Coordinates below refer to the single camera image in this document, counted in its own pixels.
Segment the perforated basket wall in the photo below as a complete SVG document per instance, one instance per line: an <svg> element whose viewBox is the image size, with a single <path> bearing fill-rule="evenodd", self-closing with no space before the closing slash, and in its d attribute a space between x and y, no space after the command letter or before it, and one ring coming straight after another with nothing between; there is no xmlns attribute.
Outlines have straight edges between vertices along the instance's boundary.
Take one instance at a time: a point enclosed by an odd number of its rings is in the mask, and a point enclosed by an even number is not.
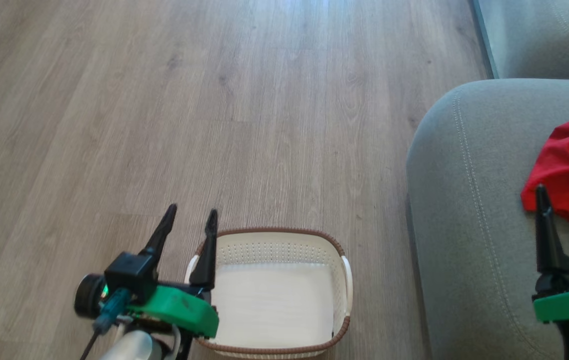
<svg viewBox="0 0 569 360"><path fill-rule="evenodd" d="M200 244L191 260L186 278L197 264L202 246ZM353 302L353 278L343 249L332 237L322 232L291 228L248 228L220 232L216 268L239 264L273 264L276 267L315 264L328 267L333 298L333 337L323 343L293 348L248 348L217 344L215 339L198 339L202 346L235 358L307 358L334 346L347 332Z"/></svg>

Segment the brown basket rim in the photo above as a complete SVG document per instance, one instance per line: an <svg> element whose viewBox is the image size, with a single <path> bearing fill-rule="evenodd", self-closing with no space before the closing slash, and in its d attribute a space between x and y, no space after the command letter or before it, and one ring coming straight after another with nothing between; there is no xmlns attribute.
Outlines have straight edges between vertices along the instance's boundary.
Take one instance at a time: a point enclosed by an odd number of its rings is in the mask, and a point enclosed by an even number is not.
<svg viewBox="0 0 569 360"><path fill-rule="evenodd" d="M345 251L340 246L332 236L325 232L318 230L309 230L305 228L294 228L294 227L249 227L249 228L232 228L230 230L218 231L218 237L223 235L233 235L241 233L293 233L293 234L305 234L305 235L315 235L321 237L331 243L337 251L338 255L344 256ZM201 242L198 245L195 254L202 255L203 247L205 242ZM314 353L316 351L325 351L332 346L335 346L342 337L347 333L349 328L349 323L351 322L351 316L345 316L344 321L342 321L342 326L340 330L327 342L322 344L312 345L312 346L300 346L294 348L245 348L238 346L227 346L220 344L213 344L209 341L205 341L202 338L195 339L198 344L213 351L221 351L224 353L237 353L237 354L251 354L251 355L287 355L287 354L303 354L303 353Z"/></svg>

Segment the white plastic basket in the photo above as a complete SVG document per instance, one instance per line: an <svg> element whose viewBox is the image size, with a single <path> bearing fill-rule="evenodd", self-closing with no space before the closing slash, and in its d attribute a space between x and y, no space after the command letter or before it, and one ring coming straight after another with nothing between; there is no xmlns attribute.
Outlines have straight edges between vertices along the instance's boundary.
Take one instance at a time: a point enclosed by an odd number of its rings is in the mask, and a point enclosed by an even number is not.
<svg viewBox="0 0 569 360"><path fill-rule="evenodd" d="M185 282L200 253L202 244ZM220 326L215 338L197 341L235 358L316 356L345 335L352 302L351 267L332 237L292 228L219 232L211 304Z"/></svg>

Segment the white stitching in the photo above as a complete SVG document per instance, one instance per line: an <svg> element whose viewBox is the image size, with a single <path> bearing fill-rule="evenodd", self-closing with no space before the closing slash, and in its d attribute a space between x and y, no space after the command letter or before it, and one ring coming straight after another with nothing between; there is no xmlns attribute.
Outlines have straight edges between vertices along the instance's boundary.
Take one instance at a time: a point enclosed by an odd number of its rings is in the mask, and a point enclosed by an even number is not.
<svg viewBox="0 0 569 360"><path fill-rule="evenodd" d="M489 257L489 266L491 268L491 273L494 278L495 287L498 291L498 294L502 298L502 301L500 301L502 312L504 312L504 314L510 320L509 325L511 326L511 328L515 328L517 333L527 343L527 345L531 348L531 350L537 352L540 355L543 355L545 358L551 358L552 356L542 351L538 347L538 344L536 344L536 342L532 341L529 337L527 337L526 333L522 330L522 326L518 322L518 319L511 312L509 297L507 296L504 279L502 277L502 272L500 271L499 258L496 255L495 247L493 246L493 240L491 238L489 223L487 221L487 216L485 214L485 210L483 207L483 200L481 199L480 189L478 187L478 182L476 181L474 163L472 162L472 155L469 150L469 143L467 141L467 132L465 132L465 123L463 123L463 114L462 111L460 110L461 91L462 91L461 89L458 89L458 91L456 91L456 93L454 94L453 118L455 120L455 127L458 132L458 138L460 139L460 150L462 151L462 160L464 162L464 168L467 171L469 188L471 190L471 197L473 199L474 207L476 210L476 216L478 217L478 225L480 227L480 233L485 243L486 251L490 252L491 254L491 256Z"/></svg>

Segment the black cable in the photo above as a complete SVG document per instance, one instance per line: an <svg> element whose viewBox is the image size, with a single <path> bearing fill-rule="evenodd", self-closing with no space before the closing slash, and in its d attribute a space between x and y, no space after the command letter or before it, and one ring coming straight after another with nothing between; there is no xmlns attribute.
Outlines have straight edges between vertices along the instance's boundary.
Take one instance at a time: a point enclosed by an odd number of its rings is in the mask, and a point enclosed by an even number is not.
<svg viewBox="0 0 569 360"><path fill-rule="evenodd" d="M87 356L89 355L89 352L91 351L91 348L93 347L93 344L95 344L96 339L98 339L98 335L100 335L100 333L98 331L93 332L93 335L91 336L91 340L88 341L88 344L86 344L86 347L85 347L85 351L82 353L82 356L80 356L80 360L85 360L87 358Z"/></svg>

